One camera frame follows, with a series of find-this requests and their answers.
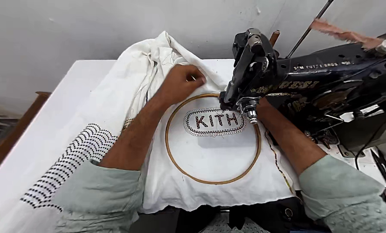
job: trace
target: table surface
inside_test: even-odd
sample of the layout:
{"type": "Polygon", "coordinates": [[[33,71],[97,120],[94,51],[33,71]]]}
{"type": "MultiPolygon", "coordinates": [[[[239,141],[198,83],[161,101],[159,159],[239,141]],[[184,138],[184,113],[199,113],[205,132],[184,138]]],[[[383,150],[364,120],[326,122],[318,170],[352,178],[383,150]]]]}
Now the table surface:
{"type": "MultiPolygon", "coordinates": [[[[8,194],[19,192],[16,184],[20,183],[22,170],[33,163],[45,152],[45,143],[54,139],[57,129],[61,129],[74,116],[79,105],[89,97],[101,80],[113,66],[115,60],[76,61],[51,94],[40,112],[33,119],[12,151],[0,165],[0,201],[8,198],[8,194]]],[[[203,61],[215,70],[226,82],[232,78],[233,59],[208,59],[203,61]]],[[[353,158],[341,156],[337,146],[331,150],[320,145],[330,155],[354,167],[353,158]]],[[[378,171],[370,152],[366,157],[359,158],[362,172],[386,185],[378,171]]]]}

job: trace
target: white wall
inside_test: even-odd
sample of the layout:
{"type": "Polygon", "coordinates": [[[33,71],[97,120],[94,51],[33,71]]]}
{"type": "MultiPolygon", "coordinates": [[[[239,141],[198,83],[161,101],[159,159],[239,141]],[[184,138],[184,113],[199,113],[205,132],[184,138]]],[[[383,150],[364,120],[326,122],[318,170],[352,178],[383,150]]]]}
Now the white wall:
{"type": "MultiPolygon", "coordinates": [[[[116,59],[166,30],[200,58],[232,58],[235,34],[256,27],[286,56],[326,0],[0,0],[0,106],[24,112],[78,59],[116,59]]],[[[386,32],[386,0],[335,0],[331,23],[386,32]]],[[[311,33],[295,55],[341,42],[311,33]]]]}

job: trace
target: light green shirt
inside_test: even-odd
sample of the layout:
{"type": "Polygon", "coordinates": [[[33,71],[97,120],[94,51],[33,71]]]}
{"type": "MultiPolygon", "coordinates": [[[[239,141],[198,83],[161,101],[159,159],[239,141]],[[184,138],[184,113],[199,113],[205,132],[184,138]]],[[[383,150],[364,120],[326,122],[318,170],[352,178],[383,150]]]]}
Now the light green shirt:
{"type": "MultiPolygon", "coordinates": [[[[379,197],[384,187],[373,178],[327,155],[299,182],[307,215],[324,219],[331,231],[386,233],[386,203],[379,197]]],[[[52,201],[64,209],[55,232],[128,232],[143,190],[139,171],[85,162],[55,193],[52,201]]]]}

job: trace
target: human arm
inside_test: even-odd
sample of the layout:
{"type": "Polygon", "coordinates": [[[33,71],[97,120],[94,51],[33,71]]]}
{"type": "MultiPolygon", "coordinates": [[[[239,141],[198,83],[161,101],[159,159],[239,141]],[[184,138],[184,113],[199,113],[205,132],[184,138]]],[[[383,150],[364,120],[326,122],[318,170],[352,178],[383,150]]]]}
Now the human arm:
{"type": "Polygon", "coordinates": [[[187,98],[205,82],[205,77],[196,66],[174,66],[157,93],[122,132],[99,166],[139,170],[165,111],[171,105],[187,98]],[[191,79],[191,76],[195,77],[196,80],[187,82],[186,80],[191,79]]]}
{"type": "Polygon", "coordinates": [[[63,209],[56,232],[128,232],[142,205],[144,162],[157,124],[167,108],[205,83],[196,66],[174,66],[156,94],[121,133],[100,163],[86,161],[57,190],[63,209]]]}
{"type": "Polygon", "coordinates": [[[333,232],[386,232],[384,186],[354,167],[326,155],[265,98],[258,117],[299,174],[306,214],[333,232]]]}
{"type": "Polygon", "coordinates": [[[258,119],[271,132],[298,175],[327,155],[265,98],[259,101],[256,110],[258,119]]]}

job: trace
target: wooden embroidery hoop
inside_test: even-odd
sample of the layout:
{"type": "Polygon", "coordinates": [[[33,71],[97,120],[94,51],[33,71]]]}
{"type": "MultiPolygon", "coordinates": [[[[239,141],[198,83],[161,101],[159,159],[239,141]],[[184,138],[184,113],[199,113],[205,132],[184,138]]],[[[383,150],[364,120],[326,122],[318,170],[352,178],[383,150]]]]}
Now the wooden embroidery hoop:
{"type": "Polygon", "coordinates": [[[167,149],[167,153],[171,159],[171,161],[173,162],[173,164],[177,167],[177,169],[185,174],[186,176],[192,178],[193,180],[197,181],[197,182],[200,182],[200,183],[204,183],[204,184],[228,184],[228,183],[232,183],[234,181],[237,181],[239,180],[240,178],[244,177],[250,170],[251,168],[253,167],[253,165],[256,163],[256,160],[258,159],[259,157],[259,154],[261,153],[261,133],[259,131],[259,126],[258,124],[254,124],[253,125],[253,128],[255,130],[255,134],[256,134],[256,154],[255,154],[255,157],[251,163],[251,165],[242,173],[240,174],[239,176],[233,178],[233,179],[230,179],[230,180],[227,180],[227,181],[206,181],[206,180],[202,180],[202,179],[198,179],[198,178],[195,178],[191,175],[189,175],[187,172],[185,172],[183,169],[181,169],[181,167],[179,167],[179,165],[177,165],[176,161],[174,160],[173,158],[173,155],[171,154],[171,151],[170,151],[170,147],[169,147],[169,129],[170,129],[170,123],[171,123],[171,120],[173,120],[173,117],[176,115],[176,113],[184,106],[186,105],[187,103],[189,103],[190,101],[192,100],[195,100],[195,99],[200,99],[200,98],[208,98],[208,97],[213,97],[213,98],[218,98],[219,95],[218,94],[201,94],[201,95],[196,95],[186,101],[184,101],[183,103],[181,103],[176,109],[175,111],[170,115],[170,118],[169,118],[169,121],[167,122],[167,126],[166,126],[166,138],[165,138],[165,141],[166,141],[166,149],[167,149]]]}

